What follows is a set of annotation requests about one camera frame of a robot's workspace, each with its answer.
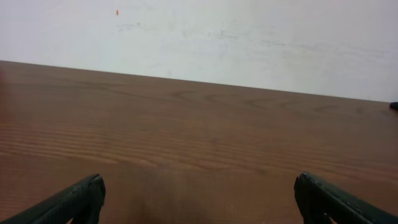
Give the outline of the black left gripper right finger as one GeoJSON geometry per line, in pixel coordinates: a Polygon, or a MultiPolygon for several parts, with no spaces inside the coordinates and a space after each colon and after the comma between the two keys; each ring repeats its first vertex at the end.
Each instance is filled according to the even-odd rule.
{"type": "Polygon", "coordinates": [[[397,217],[308,172],[294,184],[294,197],[304,224],[395,224],[397,217]]]}

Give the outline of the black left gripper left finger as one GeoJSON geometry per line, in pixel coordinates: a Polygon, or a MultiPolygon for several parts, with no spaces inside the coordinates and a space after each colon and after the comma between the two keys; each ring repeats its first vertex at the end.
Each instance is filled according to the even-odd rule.
{"type": "Polygon", "coordinates": [[[1,224],[98,224],[105,195],[102,176],[89,175],[1,224]]]}

